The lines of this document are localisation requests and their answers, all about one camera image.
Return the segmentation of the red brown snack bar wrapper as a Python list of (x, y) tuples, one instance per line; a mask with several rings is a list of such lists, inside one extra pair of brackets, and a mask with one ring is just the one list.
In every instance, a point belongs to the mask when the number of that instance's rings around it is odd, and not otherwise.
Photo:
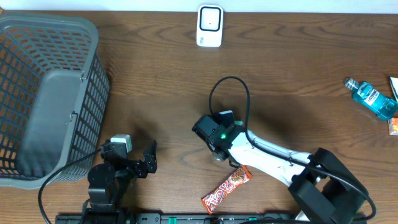
[(201, 199), (208, 214), (212, 215), (225, 197), (251, 179), (252, 174), (246, 166), (236, 169), (224, 182)]

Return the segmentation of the blue mouthwash bottle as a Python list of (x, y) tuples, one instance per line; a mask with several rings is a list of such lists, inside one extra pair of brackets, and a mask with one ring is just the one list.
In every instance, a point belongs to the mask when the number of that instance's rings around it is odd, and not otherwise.
[(354, 101), (371, 110), (383, 121), (391, 119), (397, 111), (396, 100), (383, 95), (368, 82), (360, 83), (352, 78), (347, 78), (345, 87), (351, 91)]

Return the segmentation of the small orange snack packet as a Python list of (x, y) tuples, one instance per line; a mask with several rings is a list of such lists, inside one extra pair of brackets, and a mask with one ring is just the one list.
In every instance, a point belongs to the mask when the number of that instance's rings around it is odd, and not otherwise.
[(391, 136), (398, 135), (398, 118), (391, 118), (388, 120), (389, 134)]

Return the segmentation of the yellow chips bag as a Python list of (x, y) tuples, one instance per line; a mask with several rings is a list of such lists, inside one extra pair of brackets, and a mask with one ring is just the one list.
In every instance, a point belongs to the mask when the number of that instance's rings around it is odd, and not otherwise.
[(392, 92), (396, 101), (398, 101), (398, 78), (389, 77), (389, 81), (391, 84)]

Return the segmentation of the teal tissue pack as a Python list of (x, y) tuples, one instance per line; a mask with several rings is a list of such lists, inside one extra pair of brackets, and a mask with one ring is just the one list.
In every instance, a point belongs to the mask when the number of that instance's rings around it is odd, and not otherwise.
[(236, 125), (244, 126), (243, 121), (234, 121), (234, 123), (235, 123)]

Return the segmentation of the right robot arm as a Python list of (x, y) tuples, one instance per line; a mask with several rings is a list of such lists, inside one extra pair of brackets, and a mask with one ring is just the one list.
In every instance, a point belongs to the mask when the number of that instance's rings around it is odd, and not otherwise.
[(202, 116), (192, 128), (213, 155), (231, 165), (250, 166), (288, 187), (301, 211), (292, 223), (353, 223), (369, 195), (330, 151), (297, 152), (257, 137), (231, 111)]

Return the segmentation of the grey plastic shopping basket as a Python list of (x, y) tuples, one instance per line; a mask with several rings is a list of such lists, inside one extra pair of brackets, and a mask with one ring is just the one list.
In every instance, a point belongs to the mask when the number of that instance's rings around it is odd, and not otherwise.
[(79, 17), (1, 15), (1, 185), (37, 189), (90, 170), (109, 95), (98, 31)]

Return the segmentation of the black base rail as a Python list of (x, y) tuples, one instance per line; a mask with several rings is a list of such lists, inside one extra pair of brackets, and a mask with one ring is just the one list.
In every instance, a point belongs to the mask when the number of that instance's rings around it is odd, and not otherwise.
[(258, 220), (290, 220), (294, 219), (295, 216), (289, 213), (265, 213), (265, 214), (249, 214), (249, 215), (161, 215), (159, 213), (137, 213), (132, 216), (132, 218), (127, 221), (127, 223), (155, 223), (155, 224), (183, 224), (183, 223), (243, 223), (248, 221), (258, 221)]

